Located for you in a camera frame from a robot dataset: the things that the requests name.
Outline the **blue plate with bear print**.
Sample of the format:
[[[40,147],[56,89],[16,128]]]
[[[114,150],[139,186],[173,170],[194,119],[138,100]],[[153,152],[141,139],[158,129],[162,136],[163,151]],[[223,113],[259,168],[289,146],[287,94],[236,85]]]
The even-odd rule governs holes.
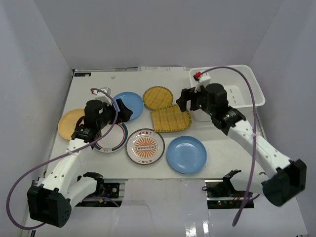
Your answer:
[[[114,97],[114,100],[117,99],[121,99],[127,108],[133,112],[130,121],[135,120],[142,114],[144,102],[137,93],[130,91],[121,92]]]

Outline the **yellow plate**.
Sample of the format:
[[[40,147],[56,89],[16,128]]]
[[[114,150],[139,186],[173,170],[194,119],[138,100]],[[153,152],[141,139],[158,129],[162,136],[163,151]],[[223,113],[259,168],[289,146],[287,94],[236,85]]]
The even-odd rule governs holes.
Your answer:
[[[59,135],[66,140],[71,140],[76,123],[82,116],[84,116],[84,109],[74,109],[65,113],[58,123]]]

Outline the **plain blue plate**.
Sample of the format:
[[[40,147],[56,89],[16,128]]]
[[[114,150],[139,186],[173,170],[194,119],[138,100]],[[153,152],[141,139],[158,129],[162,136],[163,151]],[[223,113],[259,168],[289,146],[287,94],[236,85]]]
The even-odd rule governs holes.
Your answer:
[[[182,174],[195,174],[204,168],[207,162],[207,151],[197,138],[180,136],[168,145],[166,158],[175,171]]]

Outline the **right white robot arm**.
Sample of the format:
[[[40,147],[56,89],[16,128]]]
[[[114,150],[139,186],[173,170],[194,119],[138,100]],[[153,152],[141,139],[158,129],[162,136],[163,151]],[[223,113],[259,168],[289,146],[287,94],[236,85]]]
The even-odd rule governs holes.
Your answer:
[[[301,160],[292,160],[278,152],[267,140],[255,132],[246,117],[231,107],[223,85],[212,83],[199,89],[182,89],[176,103],[182,112],[190,102],[192,111],[202,110],[213,125],[235,140],[262,167],[268,179],[261,183],[262,194],[275,205],[282,206],[305,189],[307,166]]]

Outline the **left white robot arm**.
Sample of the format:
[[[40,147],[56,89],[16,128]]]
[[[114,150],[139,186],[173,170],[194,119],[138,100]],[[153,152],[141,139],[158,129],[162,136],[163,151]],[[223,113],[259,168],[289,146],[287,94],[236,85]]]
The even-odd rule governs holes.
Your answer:
[[[66,157],[59,160],[51,173],[27,192],[30,218],[56,227],[63,227],[72,208],[92,195],[104,192],[103,176],[87,172],[76,177],[84,159],[92,152],[93,142],[101,137],[101,130],[108,124],[129,121],[132,111],[121,99],[112,105],[100,100],[90,100],[84,108],[84,116],[76,123],[68,145]]]

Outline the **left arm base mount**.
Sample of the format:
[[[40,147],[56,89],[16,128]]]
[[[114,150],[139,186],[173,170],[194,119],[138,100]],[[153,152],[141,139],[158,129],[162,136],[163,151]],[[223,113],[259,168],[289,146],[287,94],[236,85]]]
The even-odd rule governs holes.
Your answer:
[[[76,207],[120,207],[121,199],[120,183],[104,183],[99,196],[89,195],[85,200],[78,203]]]

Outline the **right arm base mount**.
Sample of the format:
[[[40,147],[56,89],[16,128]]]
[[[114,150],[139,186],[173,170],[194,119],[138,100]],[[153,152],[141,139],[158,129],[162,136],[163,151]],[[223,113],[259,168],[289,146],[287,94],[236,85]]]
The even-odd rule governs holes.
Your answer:
[[[207,207],[211,209],[239,209],[244,199],[244,190],[236,190],[231,178],[241,170],[231,170],[222,179],[206,180],[202,190],[206,194]]]

